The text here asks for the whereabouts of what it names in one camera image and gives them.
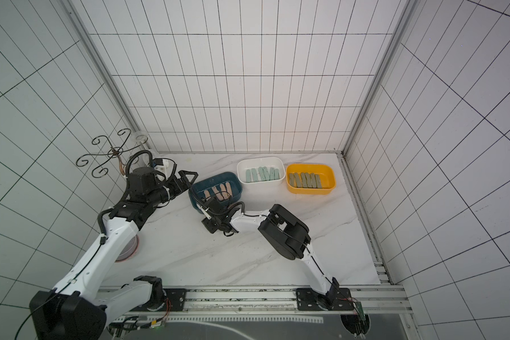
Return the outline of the dark teal storage box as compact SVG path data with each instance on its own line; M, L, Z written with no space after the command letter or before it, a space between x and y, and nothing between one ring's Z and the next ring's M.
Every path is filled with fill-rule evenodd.
M189 198L191 200L191 205L195 209L195 211L199 214L202 214L203 212L198 208L197 204L198 201L195 199L195 197L198 198L200 201L205 201L204 191L208 190L211 197L215 197L215 194L212 190L212 187L216 187L218 191L220 191L220 185L224 184L229 181L230 185L232 187L232 197L224 199L222 197L222 200L218 201L225 207L228 208L230 205L240 201L240 198L242 196L242 184L240 183L237 175L231 171L226 171L221 174L217 174L213 177L208 177L206 179L200 180L195 182L195 184L192 186L192 191L188 192Z

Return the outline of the mint knife pair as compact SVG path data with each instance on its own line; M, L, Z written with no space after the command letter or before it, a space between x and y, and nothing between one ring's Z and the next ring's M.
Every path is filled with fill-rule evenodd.
M259 181L259 177L258 177L258 174L257 174L257 170L255 168L252 168L252 169L250 169L250 172L251 172L251 175L252 175L252 181L253 182L258 182Z

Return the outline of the mint knife vertical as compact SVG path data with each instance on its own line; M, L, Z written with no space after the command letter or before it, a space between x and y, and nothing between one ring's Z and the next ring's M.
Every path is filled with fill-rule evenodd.
M266 181L267 178L266 178L266 171L263 167L258 167L258 174L259 174L259 178L260 178L260 181Z

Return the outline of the white storage box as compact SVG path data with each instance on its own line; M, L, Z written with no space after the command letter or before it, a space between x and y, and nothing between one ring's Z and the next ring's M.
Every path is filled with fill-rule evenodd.
M280 178L279 180L273 180L273 181L259 181L252 183L246 182L246 170L255 168L258 173L258 167L266 167L268 170L273 167L274 169L279 170ZM259 189L259 188L273 188L279 186L283 180L286 178L286 170L284 167L284 164L281 159L278 157L260 157L255 159L249 159L249 160L242 160L237 164L237 176L243 185L243 187L248 188L249 190L252 189Z

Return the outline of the olive knife pair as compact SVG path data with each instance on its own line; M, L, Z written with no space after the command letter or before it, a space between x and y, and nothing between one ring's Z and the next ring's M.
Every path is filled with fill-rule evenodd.
M312 188L318 188L315 173L310 174L310 182L311 182Z

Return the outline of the yellow storage box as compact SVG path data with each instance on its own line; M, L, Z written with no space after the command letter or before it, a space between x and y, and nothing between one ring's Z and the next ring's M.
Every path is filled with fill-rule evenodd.
M290 164L286 184L292 194L327 195L337 185L333 170L325 164Z

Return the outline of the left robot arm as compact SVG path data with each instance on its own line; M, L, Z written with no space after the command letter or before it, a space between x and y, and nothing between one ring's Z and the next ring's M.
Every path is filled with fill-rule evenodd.
M127 170L119 202L98 216L100 236L74 268L49 291L31 299L29 319L38 339L98 339L110 323L136 307L167 310L170 301L156 276L138 276L119 290L98 292L120 253L149 217L188 191L198 174L174 170L169 176L153 167Z

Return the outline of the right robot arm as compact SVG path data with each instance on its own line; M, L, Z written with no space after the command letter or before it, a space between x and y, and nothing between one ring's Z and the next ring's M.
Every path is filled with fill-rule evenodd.
M197 209L204 214L203 225L210 233L222 231L225 236L258 231L263 238L287 260L298 263L309 280L315 302L322 310L331 310L339 298L340 288L335 278L324 271L311 245L308 226L282 205L252 212L237 202L229 208L211 208L200 203Z

